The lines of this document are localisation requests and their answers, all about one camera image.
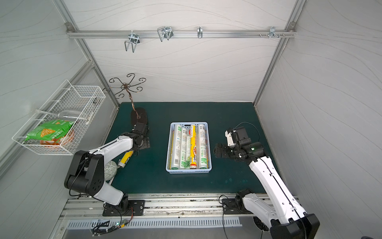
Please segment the yellow wrap roll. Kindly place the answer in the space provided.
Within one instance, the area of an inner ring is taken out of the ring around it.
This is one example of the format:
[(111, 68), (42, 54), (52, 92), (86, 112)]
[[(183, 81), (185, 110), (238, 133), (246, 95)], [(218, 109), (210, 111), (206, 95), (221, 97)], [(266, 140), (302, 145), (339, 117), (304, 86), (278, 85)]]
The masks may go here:
[(133, 154), (134, 154), (134, 151), (126, 152), (125, 155), (122, 157), (122, 159), (119, 160), (117, 167), (124, 168)]
[(190, 137), (191, 137), (190, 169), (197, 169), (197, 135), (196, 135), (195, 124), (191, 124)]

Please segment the white red wrap roll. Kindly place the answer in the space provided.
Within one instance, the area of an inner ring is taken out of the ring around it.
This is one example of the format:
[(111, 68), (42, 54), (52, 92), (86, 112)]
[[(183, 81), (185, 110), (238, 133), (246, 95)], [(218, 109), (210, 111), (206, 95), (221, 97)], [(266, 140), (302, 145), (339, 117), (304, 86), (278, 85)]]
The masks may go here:
[(172, 170), (176, 170), (180, 168), (181, 144), (182, 144), (182, 127), (180, 124), (176, 124), (174, 125), (174, 130), (172, 135), (172, 146), (171, 146), (170, 169)]

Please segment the blue plastic basket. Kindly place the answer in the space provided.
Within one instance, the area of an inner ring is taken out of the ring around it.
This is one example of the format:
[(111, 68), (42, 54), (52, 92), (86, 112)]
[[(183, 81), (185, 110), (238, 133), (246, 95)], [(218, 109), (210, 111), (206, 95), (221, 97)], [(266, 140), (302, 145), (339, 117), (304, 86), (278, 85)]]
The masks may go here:
[[(191, 144), (191, 137), (190, 137), (190, 127), (191, 124), (196, 125), (196, 135), (197, 135), (197, 169), (176, 169), (172, 170), (170, 169), (170, 158), (171, 158), (171, 146), (172, 146), (172, 135), (174, 130), (174, 125), (180, 124), (181, 127), (185, 127), (187, 129), (187, 146), (188, 144)], [(198, 151), (199, 151), (199, 136), (198, 136), (198, 125), (204, 124), (207, 132), (207, 148), (208, 148), (208, 168), (207, 169), (199, 169), (199, 157), (198, 157)], [(166, 171), (170, 174), (201, 174), (201, 173), (209, 173), (212, 170), (212, 162), (211, 162), (211, 149), (210, 149), (210, 138), (209, 138), (209, 126), (206, 122), (173, 122), (170, 124), (170, 133), (169, 133), (169, 142), (168, 142), (168, 151), (167, 151), (167, 157), (166, 157)]]

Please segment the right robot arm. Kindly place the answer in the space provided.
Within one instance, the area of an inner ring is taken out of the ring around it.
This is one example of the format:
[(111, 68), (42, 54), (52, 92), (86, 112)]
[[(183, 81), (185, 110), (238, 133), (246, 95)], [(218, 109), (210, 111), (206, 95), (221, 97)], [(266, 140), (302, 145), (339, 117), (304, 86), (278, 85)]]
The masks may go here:
[(217, 158), (245, 162), (265, 189), (272, 205), (263, 202), (256, 193), (243, 190), (236, 195), (240, 211), (251, 212), (270, 231), (273, 239), (313, 239), (320, 222), (295, 199), (282, 181), (271, 158), (260, 142), (252, 142), (244, 127), (225, 132), (227, 144), (217, 144)]

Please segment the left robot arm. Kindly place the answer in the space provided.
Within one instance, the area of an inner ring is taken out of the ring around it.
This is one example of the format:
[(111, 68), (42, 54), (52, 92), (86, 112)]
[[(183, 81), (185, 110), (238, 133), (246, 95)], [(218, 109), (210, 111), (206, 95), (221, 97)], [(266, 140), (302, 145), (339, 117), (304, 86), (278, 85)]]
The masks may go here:
[(65, 188), (109, 205), (120, 205), (127, 195), (106, 182), (104, 167), (123, 153), (137, 151), (146, 139), (147, 132), (148, 124), (138, 122), (131, 132), (124, 133), (99, 148), (77, 151), (64, 180)]

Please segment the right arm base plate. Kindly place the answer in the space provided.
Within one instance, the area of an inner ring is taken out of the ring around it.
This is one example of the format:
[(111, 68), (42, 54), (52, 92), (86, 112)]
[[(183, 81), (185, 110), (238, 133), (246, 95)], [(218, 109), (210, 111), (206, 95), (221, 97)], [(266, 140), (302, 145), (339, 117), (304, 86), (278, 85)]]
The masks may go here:
[(250, 211), (245, 209), (244, 204), (239, 199), (223, 198), (220, 200), (220, 203), (222, 205), (224, 214), (228, 214), (228, 215), (252, 214)]

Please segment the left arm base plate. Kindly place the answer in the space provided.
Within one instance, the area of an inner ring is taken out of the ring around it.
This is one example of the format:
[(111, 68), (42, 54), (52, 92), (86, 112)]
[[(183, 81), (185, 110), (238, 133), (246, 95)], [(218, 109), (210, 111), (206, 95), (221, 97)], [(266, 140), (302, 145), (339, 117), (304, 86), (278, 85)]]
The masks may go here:
[(117, 216), (142, 216), (145, 200), (122, 200), (119, 205), (111, 205), (105, 203), (102, 216), (117, 217)]

